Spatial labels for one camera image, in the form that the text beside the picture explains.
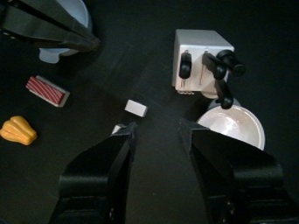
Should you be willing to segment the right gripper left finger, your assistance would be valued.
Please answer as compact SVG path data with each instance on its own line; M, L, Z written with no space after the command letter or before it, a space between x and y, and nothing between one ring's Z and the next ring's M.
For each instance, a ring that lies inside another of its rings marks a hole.
M48 224L126 224L127 191L136 152L130 123L69 162Z

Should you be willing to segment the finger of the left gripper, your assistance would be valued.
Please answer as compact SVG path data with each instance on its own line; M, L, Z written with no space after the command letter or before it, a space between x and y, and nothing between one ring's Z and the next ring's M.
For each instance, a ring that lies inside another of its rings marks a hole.
M0 3L0 32L39 48L96 48L96 37L59 3Z
M15 0L23 12L20 34L39 47L96 49L99 39L56 0Z

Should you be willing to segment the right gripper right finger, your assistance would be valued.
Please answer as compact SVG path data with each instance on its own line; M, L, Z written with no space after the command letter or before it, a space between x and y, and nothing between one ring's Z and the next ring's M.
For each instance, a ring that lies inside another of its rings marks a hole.
M208 224L299 224L274 157L258 147L180 120L183 147L200 185Z

